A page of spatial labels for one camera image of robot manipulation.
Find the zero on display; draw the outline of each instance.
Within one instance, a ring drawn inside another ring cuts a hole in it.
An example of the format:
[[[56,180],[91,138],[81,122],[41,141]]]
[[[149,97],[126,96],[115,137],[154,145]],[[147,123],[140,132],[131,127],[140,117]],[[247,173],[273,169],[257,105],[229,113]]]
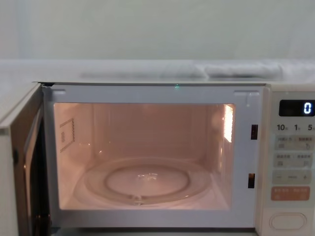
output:
[[[315,116],[315,100],[281,100],[279,116],[281,117],[313,117]]]

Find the orange button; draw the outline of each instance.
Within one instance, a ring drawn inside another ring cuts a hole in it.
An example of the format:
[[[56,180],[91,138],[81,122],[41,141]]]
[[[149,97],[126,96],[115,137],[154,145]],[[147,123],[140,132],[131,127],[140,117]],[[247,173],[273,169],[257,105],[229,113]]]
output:
[[[307,201],[310,199],[310,187],[273,187],[271,200],[273,201]]]

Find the button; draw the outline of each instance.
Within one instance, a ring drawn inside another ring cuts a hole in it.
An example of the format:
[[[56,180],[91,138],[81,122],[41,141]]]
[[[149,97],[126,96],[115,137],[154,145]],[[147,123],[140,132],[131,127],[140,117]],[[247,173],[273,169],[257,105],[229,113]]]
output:
[[[313,164],[312,153],[276,153],[274,155],[274,167],[286,168],[311,168]]]
[[[274,184],[310,184],[311,170],[276,170],[272,172]]]
[[[278,135],[276,136],[276,150],[313,150],[314,136],[310,135]]]
[[[301,213],[274,214],[269,221],[275,230],[299,230],[306,224],[306,217]]]
[[[280,186],[272,187],[272,201],[307,201],[310,199],[311,188],[308,186]]]

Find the microwave oven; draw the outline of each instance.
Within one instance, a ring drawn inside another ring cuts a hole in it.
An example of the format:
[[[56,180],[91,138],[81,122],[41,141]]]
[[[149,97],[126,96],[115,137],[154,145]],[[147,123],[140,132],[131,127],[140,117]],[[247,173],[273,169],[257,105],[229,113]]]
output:
[[[6,235],[314,234],[312,84],[35,82],[0,107]]]

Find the door release button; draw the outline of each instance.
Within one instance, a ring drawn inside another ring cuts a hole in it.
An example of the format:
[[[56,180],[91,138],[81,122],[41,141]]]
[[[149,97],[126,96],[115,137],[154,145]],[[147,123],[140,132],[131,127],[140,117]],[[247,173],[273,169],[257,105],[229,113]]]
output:
[[[274,214],[269,221],[275,230],[299,230],[306,224],[306,217],[301,213]]]

